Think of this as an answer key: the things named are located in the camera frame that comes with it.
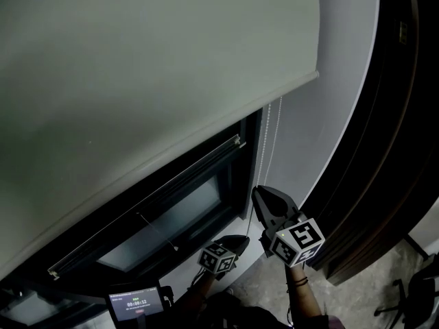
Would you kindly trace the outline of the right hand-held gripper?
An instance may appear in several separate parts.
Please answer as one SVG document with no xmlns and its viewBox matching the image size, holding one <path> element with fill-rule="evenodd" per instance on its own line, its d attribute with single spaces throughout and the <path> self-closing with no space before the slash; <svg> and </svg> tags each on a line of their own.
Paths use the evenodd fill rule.
<svg viewBox="0 0 439 329">
<path fill-rule="evenodd" d="M 314 218 L 297 213 L 298 207 L 289 195 L 269 186 L 256 186 L 251 198 L 257 219 L 265 228 L 259 240 L 267 257 L 276 256 L 291 268 L 318 253 L 325 237 Z M 272 219 L 292 215 L 272 226 Z"/>
</svg>

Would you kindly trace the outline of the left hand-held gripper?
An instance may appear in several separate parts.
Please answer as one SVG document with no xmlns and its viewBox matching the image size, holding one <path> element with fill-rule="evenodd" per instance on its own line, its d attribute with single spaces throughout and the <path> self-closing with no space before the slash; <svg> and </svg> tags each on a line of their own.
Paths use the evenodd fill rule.
<svg viewBox="0 0 439 329">
<path fill-rule="evenodd" d="M 221 280 L 226 273 L 233 269 L 238 256 L 241 256 L 250 243 L 245 235 L 233 234 L 212 241 L 202 248 L 198 264 L 203 270 Z"/>
</svg>

